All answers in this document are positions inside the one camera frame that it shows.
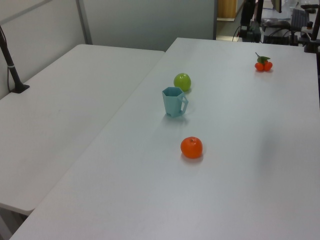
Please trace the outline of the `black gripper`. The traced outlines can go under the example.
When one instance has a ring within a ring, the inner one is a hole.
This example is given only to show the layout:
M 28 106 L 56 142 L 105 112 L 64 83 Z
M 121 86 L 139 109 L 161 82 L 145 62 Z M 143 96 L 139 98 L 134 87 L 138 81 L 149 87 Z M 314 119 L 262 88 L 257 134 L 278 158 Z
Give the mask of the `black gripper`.
M 256 7 L 256 1 L 255 0 L 245 0 L 241 12 L 241 20 L 240 24 L 242 26 L 249 26 L 251 24 L 251 19 L 253 17 L 254 11 Z

